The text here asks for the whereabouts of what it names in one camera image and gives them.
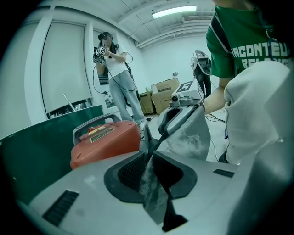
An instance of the black strap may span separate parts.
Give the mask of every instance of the black strap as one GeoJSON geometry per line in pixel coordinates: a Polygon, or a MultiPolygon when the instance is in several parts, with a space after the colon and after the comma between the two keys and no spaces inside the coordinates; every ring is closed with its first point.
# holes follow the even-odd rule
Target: black strap
{"type": "Polygon", "coordinates": [[[231,53],[232,50],[231,50],[229,41],[226,38],[225,31],[215,15],[212,16],[210,27],[214,31],[215,35],[218,37],[220,43],[222,43],[224,47],[226,48],[226,50],[229,53],[231,53]]]}

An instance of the white floor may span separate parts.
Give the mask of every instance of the white floor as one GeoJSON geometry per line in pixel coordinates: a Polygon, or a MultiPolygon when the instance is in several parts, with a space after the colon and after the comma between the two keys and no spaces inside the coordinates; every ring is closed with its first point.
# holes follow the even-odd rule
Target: white floor
{"type": "MultiPolygon", "coordinates": [[[[226,113],[224,112],[224,110],[216,111],[216,112],[213,112],[212,114],[219,119],[225,120],[226,113]]],[[[151,121],[148,122],[148,126],[150,128],[152,136],[156,139],[159,139],[161,136],[157,128],[158,116],[159,115],[146,116],[146,118],[151,118],[151,121]]],[[[209,120],[206,120],[206,122],[210,131],[211,139],[215,143],[217,158],[219,158],[224,153],[224,151],[226,150],[228,146],[228,140],[225,140],[226,125],[220,121],[211,122],[209,120]]],[[[211,162],[217,161],[215,158],[215,149],[212,142],[210,142],[210,148],[209,148],[209,152],[208,152],[206,160],[211,162]]]]}

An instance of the hand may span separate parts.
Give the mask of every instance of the hand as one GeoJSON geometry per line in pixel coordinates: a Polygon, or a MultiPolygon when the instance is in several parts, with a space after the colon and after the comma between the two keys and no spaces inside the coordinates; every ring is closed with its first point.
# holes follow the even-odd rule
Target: hand
{"type": "Polygon", "coordinates": [[[110,51],[109,51],[109,48],[107,47],[104,56],[109,56],[109,54],[110,54],[110,51]]]}

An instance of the woman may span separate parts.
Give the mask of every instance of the woman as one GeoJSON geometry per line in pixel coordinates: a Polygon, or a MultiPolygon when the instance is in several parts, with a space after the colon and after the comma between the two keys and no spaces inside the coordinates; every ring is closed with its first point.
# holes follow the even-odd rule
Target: woman
{"type": "Polygon", "coordinates": [[[108,69],[109,88],[119,113],[123,120],[132,121],[132,117],[126,109],[124,97],[130,103],[134,121],[142,130],[144,127],[144,114],[136,96],[135,83],[125,65],[127,51],[118,44],[113,43],[113,37],[109,32],[99,35],[102,37],[99,46],[106,48],[103,61],[97,61],[97,72],[103,74],[105,67],[108,69]]]}

